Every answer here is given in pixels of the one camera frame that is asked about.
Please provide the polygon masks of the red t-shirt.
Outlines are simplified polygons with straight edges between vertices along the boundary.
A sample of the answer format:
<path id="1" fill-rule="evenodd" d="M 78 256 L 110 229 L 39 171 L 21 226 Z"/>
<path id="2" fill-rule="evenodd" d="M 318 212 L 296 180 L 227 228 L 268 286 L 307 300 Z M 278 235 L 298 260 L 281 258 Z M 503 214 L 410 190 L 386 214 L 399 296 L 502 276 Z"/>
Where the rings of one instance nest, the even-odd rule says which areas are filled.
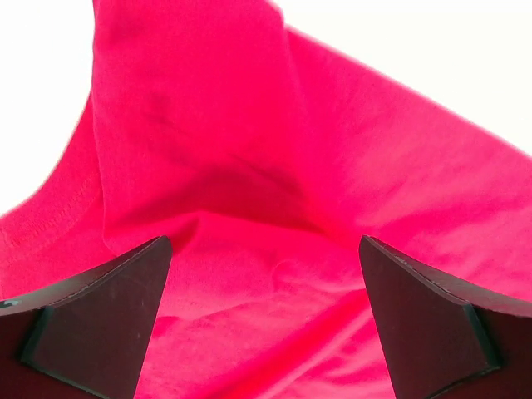
<path id="1" fill-rule="evenodd" d="M 91 91 L 1 295 L 165 235 L 139 398 L 389 398 L 357 247 L 531 297 L 531 160 L 265 1 L 96 1 Z"/>

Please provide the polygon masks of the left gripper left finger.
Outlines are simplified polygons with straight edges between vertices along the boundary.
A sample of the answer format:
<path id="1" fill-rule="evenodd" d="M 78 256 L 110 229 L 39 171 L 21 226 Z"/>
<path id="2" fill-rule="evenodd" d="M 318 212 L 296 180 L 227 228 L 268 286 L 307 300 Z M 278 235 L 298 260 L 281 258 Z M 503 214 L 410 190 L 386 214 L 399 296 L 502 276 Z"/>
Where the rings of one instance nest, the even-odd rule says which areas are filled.
<path id="1" fill-rule="evenodd" d="M 3 398 L 132 398 L 170 268 L 158 237 L 1 302 Z"/>

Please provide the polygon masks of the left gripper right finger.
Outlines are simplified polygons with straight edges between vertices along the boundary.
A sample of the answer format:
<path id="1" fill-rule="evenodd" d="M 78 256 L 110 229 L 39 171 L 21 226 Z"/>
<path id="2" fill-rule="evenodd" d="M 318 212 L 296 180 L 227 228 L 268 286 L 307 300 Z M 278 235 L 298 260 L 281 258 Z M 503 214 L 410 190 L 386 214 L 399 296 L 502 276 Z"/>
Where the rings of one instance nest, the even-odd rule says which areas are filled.
<path id="1" fill-rule="evenodd" d="M 398 398 L 529 398 L 531 304 L 364 236 L 359 258 Z"/>

